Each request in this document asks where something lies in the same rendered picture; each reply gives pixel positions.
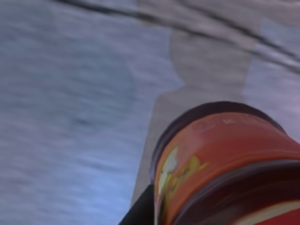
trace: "red can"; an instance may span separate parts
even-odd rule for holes
[[[300,225],[300,146],[245,104],[208,103],[176,119],[151,180],[156,225]]]

